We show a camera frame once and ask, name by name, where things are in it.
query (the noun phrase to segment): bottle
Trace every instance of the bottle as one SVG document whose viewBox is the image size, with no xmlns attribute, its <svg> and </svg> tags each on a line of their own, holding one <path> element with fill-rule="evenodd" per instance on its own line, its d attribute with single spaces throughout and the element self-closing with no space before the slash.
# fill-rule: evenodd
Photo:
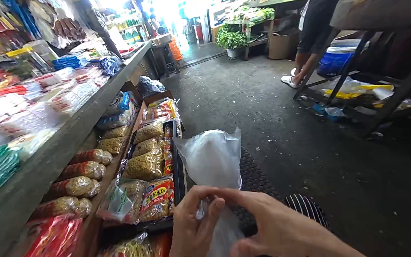
<svg viewBox="0 0 411 257">
<path fill-rule="evenodd" d="M 140 35 L 142 36 L 142 40 L 143 40 L 144 42 L 148 40 L 148 39 L 147 39 L 147 36 L 145 35 L 144 30 L 143 30 L 141 27 L 139 28 L 139 33 L 140 33 Z"/>
<path fill-rule="evenodd" d="M 139 33 L 134 29 L 132 30 L 132 37 L 134 38 L 134 41 L 142 42 L 141 37 L 139 36 Z"/>
</svg>

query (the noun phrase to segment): clear plastic bag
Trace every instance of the clear plastic bag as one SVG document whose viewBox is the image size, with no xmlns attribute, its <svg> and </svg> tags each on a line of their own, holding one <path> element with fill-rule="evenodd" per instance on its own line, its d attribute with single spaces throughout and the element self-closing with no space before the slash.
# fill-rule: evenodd
<svg viewBox="0 0 411 257">
<path fill-rule="evenodd" d="M 150 138 L 163 136 L 163 123 L 156 122 L 146 127 L 139 129 L 136 132 L 134 143 L 138 144 Z"/>
<path fill-rule="evenodd" d="M 65 196 L 48 201 L 36 207 L 30 219 L 44 219 L 58 215 L 76 213 L 79 201 L 76 197 Z"/>
<path fill-rule="evenodd" d="M 79 176 L 53 183 L 47 192 L 47 197 L 80 196 L 93 188 L 90 178 Z"/>
<path fill-rule="evenodd" d="M 240 189 L 240 129 L 215 129 L 190 139 L 173 138 L 190 178 L 198 185 Z"/>
<path fill-rule="evenodd" d="M 104 151 L 104 155 L 102 157 L 102 164 L 107 166 L 112 162 L 112 154 L 109 153 L 108 151 Z"/>
<path fill-rule="evenodd" d="M 152 249 L 147 236 L 143 232 L 129 241 L 120 242 L 100 252 L 98 257 L 151 257 Z"/>
<path fill-rule="evenodd" d="M 139 179 L 114 179 L 96 215 L 128 224 L 139 222 L 139 209 L 148 182 Z"/>
<path fill-rule="evenodd" d="M 92 198 L 93 196 L 101 192 L 101 182 L 98 182 L 95 179 L 92 179 L 91 181 L 93 183 L 93 187 L 88 192 L 84 193 L 81 196 L 78 196 L 78 198 Z"/>
<path fill-rule="evenodd" d="M 98 148 L 108 151 L 111 154 L 118 154 L 122 148 L 124 137 L 109 138 L 99 141 Z"/>
<path fill-rule="evenodd" d="M 61 172 L 57 181 L 74 178 L 78 176 L 85 176 L 87 178 L 101 179 L 105 170 L 99 167 L 99 163 L 96 161 L 87 161 L 76 163 L 67 166 L 63 172 Z"/>
<path fill-rule="evenodd" d="M 108 156 L 105 155 L 106 154 L 102 149 L 93 149 L 90 151 L 78 153 L 72 157 L 71 161 L 69 161 L 69 165 L 86 161 L 103 162 L 103 158 L 108 158 Z"/>
<path fill-rule="evenodd" d="M 111 129 L 102 135 L 102 139 L 124 137 L 129 126 L 121 126 L 119 128 Z"/>
<path fill-rule="evenodd" d="M 132 158 L 138 157 L 151 151 L 155 151 L 159 147 L 160 143 L 156 138 L 150 138 L 145 141 L 142 141 L 136 144 L 134 152 L 132 153 Z"/>
<path fill-rule="evenodd" d="M 161 149 L 148 152 L 138 157 L 128 160 L 124 178 L 136 178 L 150 181 L 159 178 L 163 175 L 163 168 L 161 167 L 163 161 L 163 154 Z"/>
<path fill-rule="evenodd" d="M 204 131 L 190 139 L 173 138 L 186 166 L 188 175 L 198 185 L 240 189 L 241 134 L 236 128 L 234 134 L 221 130 Z M 197 219 L 207 213 L 208 200 L 201 201 Z M 228 207 L 220 212 L 214 228 L 209 257 L 227 257 L 229 249 L 244 235 L 239 229 L 238 219 Z"/>
<path fill-rule="evenodd" d="M 166 88 L 158 80 L 151 80 L 149 77 L 140 76 L 139 83 L 137 84 L 137 90 L 141 94 L 142 98 L 147 98 L 157 93 L 166 91 Z"/>
<path fill-rule="evenodd" d="M 139 219 L 157 220 L 174 212 L 174 179 L 172 175 L 151 181 L 145 188 Z"/>
</svg>

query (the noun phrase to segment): leafy vegetable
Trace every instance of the leafy vegetable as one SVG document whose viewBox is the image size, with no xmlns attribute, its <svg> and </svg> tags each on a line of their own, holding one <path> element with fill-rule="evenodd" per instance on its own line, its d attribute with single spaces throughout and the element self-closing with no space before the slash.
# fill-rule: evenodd
<svg viewBox="0 0 411 257">
<path fill-rule="evenodd" d="M 231 32 L 227 25 L 223 25 L 218 31 L 216 45 L 226 49 L 236 49 L 248 45 L 247 36 L 241 32 Z"/>
</svg>

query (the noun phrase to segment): packaged pasta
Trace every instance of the packaged pasta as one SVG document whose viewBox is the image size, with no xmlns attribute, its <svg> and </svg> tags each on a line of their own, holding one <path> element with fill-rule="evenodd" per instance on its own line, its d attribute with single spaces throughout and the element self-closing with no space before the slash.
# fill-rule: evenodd
<svg viewBox="0 0 411 257">
<path fill-rule="evenodd" d="M 79 218 L 86 218 L 91 212 L 91 201 L 83 198 L 78 200 L 78 207 L 75 211 Z"/>
<path fill-rule="evenodd" d="M 40 204 L 31 214 L 30 219 L 44 219 L 63 215 L 68 213 L 76 213 L 79 201 L 76 197 L 65 196 Z"/>
<path fill-rule="evenodd" d="M 98 148 L 108 151 L 111 154 L 118 154 L 120 153 L 124 139 L 124 137 L 102 139 L 99 141 Z"/>
<path fill-rule="evenodd" d="M 172 215 L 174 211 L 174 179 L 172 175 L 151 181 L 145 188 L 139 213 L 141 222 Z"/>
<path fill-rule="evenodd" d="M 163 168 L 161 167 L 162 161 L 163 154 L 161 153 L 161 149 L 156 149 L 134 157 L 128 160 L 123 177 L 137 178 L 146 181 L 159 178 L 163 175 Z"/>
<path fill-rule="evenodd" d="M 100 252 L 98 257 L 151 257 L 152 249 L 147 239 L 147 233 L 143 232 L 137 237 L 123 241 Z"/>
<path fill-rule="evenodd" d="M 142 141 L 136 144 L 134 152 L 132 153 L 132 157 L 138 157 L 139 155 L 146 154 L 148 152 L 154 151 L 160 147 L 160 143 L 158 142 L 157 138 L 150 138 L 145 141 Z"/>
<path fill-rule="evenodd" d="M 109 153 L 108 151 L 104 151 L 104 154 L 102 156 L 102 161 L 101 163 L 105 166 L 109 165 L 112 162 L 112 154 Z"/>
<path fill-rule="evenodd" d="M 86 161 L 102 162 L 103 156 L 104 151 L 102 149 L 93 149 L 83 153 L 75 154 L 74 157 L 72 157 L 71 161 L 69 161 L 69 165 Z"/>
<path fill-rule="evenodd" d="M 156 122 L 151 125 L 145 126 L 136 132 L 134 143 L 138 144 L 150 138 L 160 137 L 163 135 L 163 123 Z"/>
<path fill-rule="evenodd" d="M 124 137 L 129 126 L 121 126 L 118 128 L 111 129 L 102 135 L 102 139 Z"/>
<path fill-rule="evenodd" d="M 102 164 L 99 164 L 96 161 L 86 161 L 66 166 L 66 168 L 63 170 L 63 172 L 61 172 L 57 180 L 61 181 L 78 176 L 101 179 L 104 175 L 104 172 L 106 172 L 106 167 L 104 167 L 104 170 L 102 170 L 102 167 L 100 167 L 100 165 Z"/>
<path fill-rule="evenodd" d="M 112 180 L 96 215 L 128 224 L 139 222 L 139 209 L 148 182 L 139 179 Z"/>
<path fill-rule="evenodd" d="M 66 179 L 61 182 L 53 183 L 47 196 L 80 196 L 90 191 L 93 188 L 93 182 L 90 178 L 79 176 Z"/>
<path fill-rule="evenodd" d="M 95 179 L 92 179 L 91 181 L 93 183 L 93 187 L 88 192 L 78 196 L 78 198 L 92 198 L 101 191 L 101 182 L 98 182 Z"/>
</svg>

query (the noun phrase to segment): yellow plastic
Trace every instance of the yellow plastic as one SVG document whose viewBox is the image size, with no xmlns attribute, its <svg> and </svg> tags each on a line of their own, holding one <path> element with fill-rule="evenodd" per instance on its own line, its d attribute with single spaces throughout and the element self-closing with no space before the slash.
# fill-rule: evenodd
<svg viewBox="0 0 411 257">
<path fill-rule="evenodd" d="M 32 50 L 33 50 L 33 48 L 28 46 L 28 47 L 23 47 L 23 48 L 20 48 L 20 49 L 11 51 L 11 52 L 7 52 L 6 55 L 9 56 L 9 57 L 14 57 L 14 56 L 17 56 L 17 55 L 20 55 L 20 54 L 31 52 Z"/>
</svg>

